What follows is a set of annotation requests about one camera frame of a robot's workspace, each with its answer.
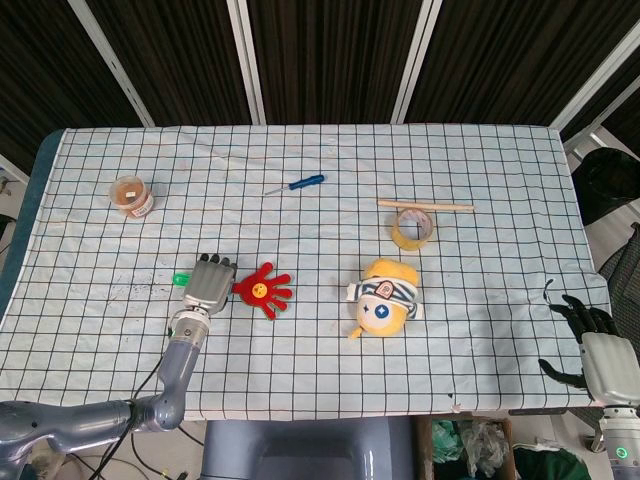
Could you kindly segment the wooden stick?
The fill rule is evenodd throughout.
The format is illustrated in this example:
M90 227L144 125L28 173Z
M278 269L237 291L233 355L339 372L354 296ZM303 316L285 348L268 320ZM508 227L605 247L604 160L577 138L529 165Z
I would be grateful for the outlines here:
M436 204L436 203L424 203L424 202L408 202L378 199L377 205L381 207L391 207L398 209L418 209L429 212L473 212L475 207L473 205L459 205L459 204Z

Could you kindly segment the cardboard box with bags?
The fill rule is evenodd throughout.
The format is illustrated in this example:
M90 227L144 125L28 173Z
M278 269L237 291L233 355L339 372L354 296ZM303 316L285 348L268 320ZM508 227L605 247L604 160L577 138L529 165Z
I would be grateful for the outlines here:
M508 419L438 414L412 424L419 480L516 480Z

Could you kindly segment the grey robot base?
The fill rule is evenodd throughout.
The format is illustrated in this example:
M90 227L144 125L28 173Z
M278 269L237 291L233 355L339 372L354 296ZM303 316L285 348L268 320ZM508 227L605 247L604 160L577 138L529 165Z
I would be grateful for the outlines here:
M410 419L215 420L200 480L414 480Z

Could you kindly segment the yellow tape roll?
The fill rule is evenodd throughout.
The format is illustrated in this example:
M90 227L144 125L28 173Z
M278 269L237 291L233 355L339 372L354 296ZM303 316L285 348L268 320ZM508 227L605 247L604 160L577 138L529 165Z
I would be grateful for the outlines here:
M434 228L434 221L427 212L406 208L394 219L391 239L401 250L418 251L429 241Z

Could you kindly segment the red hand-shaped clapper toy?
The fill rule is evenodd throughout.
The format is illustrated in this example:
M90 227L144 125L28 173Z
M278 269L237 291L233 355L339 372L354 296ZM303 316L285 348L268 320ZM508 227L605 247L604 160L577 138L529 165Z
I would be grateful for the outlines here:
M287 309L287 301L293 297L293 290L288 287L292 277L287 273L271 276L273 270L273 264L266 262L243 280L235 279L230 296L238 295L244 304L261 309L269 320L274 320L277 311ZM172 282L175 286L183 287L185 292L190 275L176 273Z

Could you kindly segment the green cloth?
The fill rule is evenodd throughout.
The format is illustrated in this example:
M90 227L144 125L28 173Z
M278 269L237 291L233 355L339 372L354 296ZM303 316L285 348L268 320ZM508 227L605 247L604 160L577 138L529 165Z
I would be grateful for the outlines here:
M521 480L591 480L586 464L564 449L516 448L514 460Z

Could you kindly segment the yellow plush toy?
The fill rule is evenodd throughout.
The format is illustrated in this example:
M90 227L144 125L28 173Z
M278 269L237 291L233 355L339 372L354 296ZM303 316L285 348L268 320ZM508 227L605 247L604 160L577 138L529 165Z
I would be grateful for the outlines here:
M350 339L363 333L389 337L399 333L408 320L424 320L418 301L419 275L412 266L379 258L364 271L364 278L349 284L346 300L356 302L356 328Z

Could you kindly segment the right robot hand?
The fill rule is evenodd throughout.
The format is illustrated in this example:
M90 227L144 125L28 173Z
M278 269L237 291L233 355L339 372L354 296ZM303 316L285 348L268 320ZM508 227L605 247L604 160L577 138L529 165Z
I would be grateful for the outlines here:
M581 372L560 372L540 359L542 371L561 384L586 390L603 407L640 407L640 362L630 340L621 336L608 312L567 294L562 299L562 304L549 308L567 321L574 334Z

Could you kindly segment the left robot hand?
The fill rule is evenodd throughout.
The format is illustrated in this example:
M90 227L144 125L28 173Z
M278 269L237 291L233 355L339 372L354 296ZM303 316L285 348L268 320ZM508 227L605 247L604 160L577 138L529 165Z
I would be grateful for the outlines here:
M219 254L202 253L196 262L183 295L187 308L200 308L209 315L224 309L231 294L237 265Z

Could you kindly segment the blue-handled screwdriver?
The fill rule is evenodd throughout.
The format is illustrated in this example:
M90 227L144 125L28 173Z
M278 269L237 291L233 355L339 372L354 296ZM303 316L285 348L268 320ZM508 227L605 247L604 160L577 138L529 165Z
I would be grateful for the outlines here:
M313 175L304 179L297 180L295 182L291 182L283 185L282 187L275 189L273 191L269 191L264 193L264 196L276 194L285 190L297 190L302 189L308 186L317 185L325 181L325 176L322 174Z

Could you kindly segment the round jar with brown contents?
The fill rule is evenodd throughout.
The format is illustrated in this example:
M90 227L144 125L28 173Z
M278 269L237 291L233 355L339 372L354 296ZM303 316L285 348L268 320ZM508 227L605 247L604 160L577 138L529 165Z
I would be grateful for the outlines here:
M137 176L116 179L109 189L111 203L131 218L142 218L151 212L154 197L151 190Z

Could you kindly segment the black trash bag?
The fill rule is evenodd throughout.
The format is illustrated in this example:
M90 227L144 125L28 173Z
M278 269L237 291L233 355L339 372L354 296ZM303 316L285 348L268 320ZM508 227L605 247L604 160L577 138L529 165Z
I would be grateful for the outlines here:
M589 152L572 173L584 226L640 198L640 160L622 150Z

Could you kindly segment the checkered tablecloth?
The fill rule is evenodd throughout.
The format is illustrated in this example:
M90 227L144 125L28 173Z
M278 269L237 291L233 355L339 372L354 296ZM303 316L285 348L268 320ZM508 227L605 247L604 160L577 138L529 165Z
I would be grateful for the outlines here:
M149 373L202 253L292 277L275 320L232 298L211 321L186 396L191 418L318 419L582 407L544 375L579 371L564 294L607 308L559 134L512 125L69 129L42 145L23 255L0 280L0 402L81 405L160 391ZM325 181L264 196L322 174ZM112 183L137 176L131 218ZM427 212L418 251L391 239L378 199L473 205ZM356 328L349 284L379 258L419 275L424 320Z

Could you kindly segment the mesh office chair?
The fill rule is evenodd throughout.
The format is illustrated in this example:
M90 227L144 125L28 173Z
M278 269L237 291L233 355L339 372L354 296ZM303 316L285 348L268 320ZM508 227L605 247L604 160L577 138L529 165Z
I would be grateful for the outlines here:
M601 267L607 280L611 311L619 333L640 355L640 223L634 222L629 241Z

